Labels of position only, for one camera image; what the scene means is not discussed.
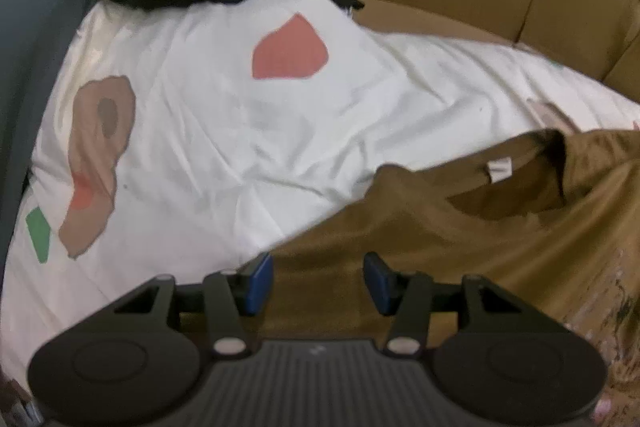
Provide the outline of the dark grey pillow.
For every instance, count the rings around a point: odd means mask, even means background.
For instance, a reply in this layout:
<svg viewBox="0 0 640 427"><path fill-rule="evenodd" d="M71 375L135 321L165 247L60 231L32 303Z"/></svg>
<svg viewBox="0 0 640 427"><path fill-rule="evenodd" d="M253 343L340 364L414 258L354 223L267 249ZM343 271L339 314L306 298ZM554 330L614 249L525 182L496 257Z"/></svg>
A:
<svg viewBox="0 0 640 427"><path fill-rule="evenodd" d="M1 0L1 258L6 259L43 111L96 0Z"/></svg>

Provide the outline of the cream bear print blanket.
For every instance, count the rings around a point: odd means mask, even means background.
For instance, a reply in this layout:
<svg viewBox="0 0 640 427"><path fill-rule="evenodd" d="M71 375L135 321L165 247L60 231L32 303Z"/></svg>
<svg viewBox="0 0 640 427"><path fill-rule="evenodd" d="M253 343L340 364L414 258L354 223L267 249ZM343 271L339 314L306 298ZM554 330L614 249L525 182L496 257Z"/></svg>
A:
<svg viewBox="0 0 640 427"><path fill-rule="evenodd" d="M233 269L422 169L547 127L632 129L639 106L512 44L382 32L330 0L78 23L26 146L1 297L1 366L137 285Z"/></svg>

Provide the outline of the brown t-shirt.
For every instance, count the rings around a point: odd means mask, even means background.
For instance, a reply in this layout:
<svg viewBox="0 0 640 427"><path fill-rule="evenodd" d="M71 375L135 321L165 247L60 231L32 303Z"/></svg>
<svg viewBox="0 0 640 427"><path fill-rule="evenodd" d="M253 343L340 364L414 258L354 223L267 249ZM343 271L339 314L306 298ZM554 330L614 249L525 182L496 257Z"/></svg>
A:
<svg viewBox="0 0 640 427"><path fill-rule="evenodd" d="M442 283L480 274L590 340L608 363L597 421L639 421L639 135L525 133L448 164L378 168L362 199L272 251L264 337L382 339L361 274L379 254Z"/></svg>

